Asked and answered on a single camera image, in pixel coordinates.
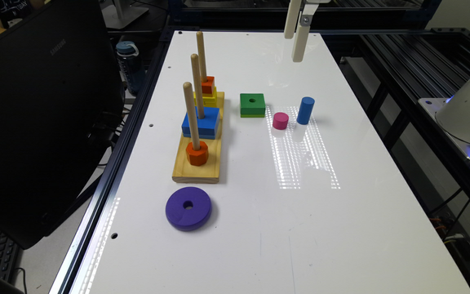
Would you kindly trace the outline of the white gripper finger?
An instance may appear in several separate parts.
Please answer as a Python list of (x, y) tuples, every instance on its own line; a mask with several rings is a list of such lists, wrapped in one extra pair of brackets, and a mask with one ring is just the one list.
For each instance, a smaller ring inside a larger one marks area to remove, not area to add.
[(305, 3), (302, 10), (299, 8), (295, 10), (298, 16), (298, 24), (295, 29), (295, 40), (292, 50), (292, 60), (294, 62), (301, 62), (304, 58), (310, 26), (318, 6), (318, 3)]
[(294, 37), (301, 3), (301, 0), (290, 0), (284, 28), (284, 37), (286, 39), (292, 39)]

